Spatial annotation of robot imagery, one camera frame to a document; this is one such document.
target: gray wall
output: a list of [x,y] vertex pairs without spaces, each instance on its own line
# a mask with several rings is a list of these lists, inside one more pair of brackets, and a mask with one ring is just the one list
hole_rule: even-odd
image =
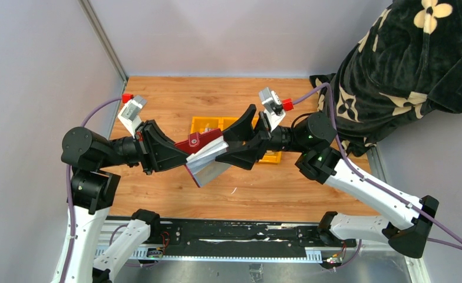
[[334,73],[391,1],[92,0],[129,75]]
[[[61,139],[121,93],[78,1],[0,1],[0,282],[49,282],[67,213]],[[106,134],[115,107],[90,122]]]
[[[388,181],[440,201],[436,219],[462,237],[462,114],[431,113],[378,144]],[[437,227],[431,237],[456,243]],[[429,243],[425,263],[434,283],[462,282],[462,252]]]

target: yellow plastic basket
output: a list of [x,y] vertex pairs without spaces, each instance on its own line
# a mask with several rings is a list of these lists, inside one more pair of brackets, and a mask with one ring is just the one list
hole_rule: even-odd
[[[236,120],[237,117],[193,117],[191,122],[191,133],[198,131],[203,133],[207,129],[216,129],[221,130],[227,129],[231,126]],[[253,119],[252,123],[255,126],[257,123],[257,118]],[[273,163],[278,164],[281,160],[281,152],[270,152],[267,151],[263,159],[259,160],[259,163]]]

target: wooden surface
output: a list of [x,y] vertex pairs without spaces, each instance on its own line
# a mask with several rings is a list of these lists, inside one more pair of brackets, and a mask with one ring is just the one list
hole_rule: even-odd
[[[148,102],[141,119],[155,119],[179,142],[187,139],[193,116],[239,117],[252,103],[262,109],[258,92],[265,87],[281,99],[298,98],[312,88],[307,79],[131,77],[126,93],[143,96]],[[313,96],[296,106],[281,124],[290,126],[295,117],[316,109],[316,102]],[[111,139],[128,135],[117,119]],[[341,191],[307,180],[294,164],[298,157],[283,153],[280,164],[256,164],[252,171],[232,167],[203,188],[184,167],[152,176],[140,167],[108,168],[122,177],[111,214],[131,215],[143,208],[162,217],[314,222],[333,210],[376,214]],[[352,160],[369,172],[366,157]]]

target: red connector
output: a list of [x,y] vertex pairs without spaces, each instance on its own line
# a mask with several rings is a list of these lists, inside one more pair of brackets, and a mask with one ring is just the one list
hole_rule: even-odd
[[132,98],[134,98],[134,94],[124,93],[122,94],[122,103],[127,103]]
[[285,111],[290,111],[293,109],[293,102],[291,98],[283,100],[282,103],[283,103],[283,109]]

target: yellow tray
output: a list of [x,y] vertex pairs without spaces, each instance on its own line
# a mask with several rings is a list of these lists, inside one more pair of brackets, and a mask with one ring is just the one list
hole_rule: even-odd
[[[237,117],[193,117],[191,122],[191,133],[198,131],[203,133],[206,129],[216,129],[221,130],[227,129],[231,126],[236,120]],[[252,120],[252,124],[255,126],[258,118]],[[281,160],[281,152],[270,152],[267,151],[264,155],[264,158],[259,160],[259,163],[273,163],[278,164]]]

